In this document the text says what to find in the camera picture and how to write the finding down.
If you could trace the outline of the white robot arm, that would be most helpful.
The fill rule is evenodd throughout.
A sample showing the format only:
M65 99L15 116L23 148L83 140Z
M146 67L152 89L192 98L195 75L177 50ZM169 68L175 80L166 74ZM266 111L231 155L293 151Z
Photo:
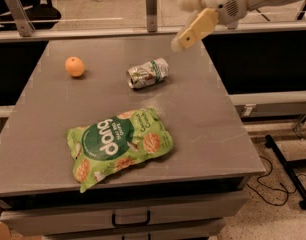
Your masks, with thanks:
M248 12L298 1L301 0L179 0L180 9L192 15L172 40L172 50L180 52L190 48L210 35L217 25L236 28Z

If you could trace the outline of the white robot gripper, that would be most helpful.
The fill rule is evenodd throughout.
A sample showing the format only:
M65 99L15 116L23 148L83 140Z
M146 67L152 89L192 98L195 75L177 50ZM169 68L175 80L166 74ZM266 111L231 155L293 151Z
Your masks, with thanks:
M174 52L184 51L210 35L216 25L240 21L248 12L248 0L178 0L182 11L193 12L186 25L171 41Z

